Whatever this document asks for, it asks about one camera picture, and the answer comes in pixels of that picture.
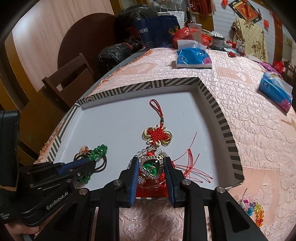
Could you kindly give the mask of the person's left hand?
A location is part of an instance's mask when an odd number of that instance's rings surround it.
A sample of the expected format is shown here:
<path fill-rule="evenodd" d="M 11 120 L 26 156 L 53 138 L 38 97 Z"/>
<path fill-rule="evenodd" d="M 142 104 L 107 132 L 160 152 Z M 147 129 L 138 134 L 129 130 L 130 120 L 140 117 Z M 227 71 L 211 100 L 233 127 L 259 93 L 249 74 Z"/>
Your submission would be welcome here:
<path fill-rule="evenodd" d="M 7 223 L 5 224 L 7 231 L 14 240 L 23 240 L 23 235 L 35 235 L 39 232 L 40 227 L 28 227 L 22 223 Z"/>

